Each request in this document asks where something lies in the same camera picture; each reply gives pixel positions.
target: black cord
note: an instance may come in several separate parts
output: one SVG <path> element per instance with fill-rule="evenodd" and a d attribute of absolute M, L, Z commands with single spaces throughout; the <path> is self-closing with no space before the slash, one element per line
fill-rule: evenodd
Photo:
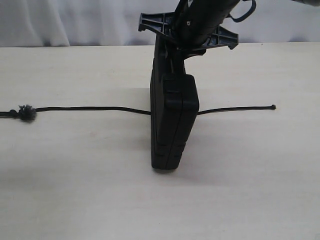
<path fill-rule="evenodd" d="M 19 111 L 12 109 L 10 111 L 0 111 L 0 118 L 12 118 L 21 119 L 25 122 L 32 122 L 37 113 L 49 112 L 49 111 L 106 111 L 106 110 L 116 110 L 124 111 L 136 114 L 151 115 L 150 111 L 134 109 L 123 106 L 73 106 L 73 107 L 60 107 L 60 106 L 49 106 L 49 107 L 38 107 L 33 108 L 30 105 L 19 106 Z M 220 113 L 220 112 L 232 112 L 232 111 L 248 111 L 248 110 L 275 110 L 276 106 L 241 106 L 241 107 L 225 107 L 209 109 L 205 111 L 198 112 L 198 115 L 210 114 L 210 113 Z"/>

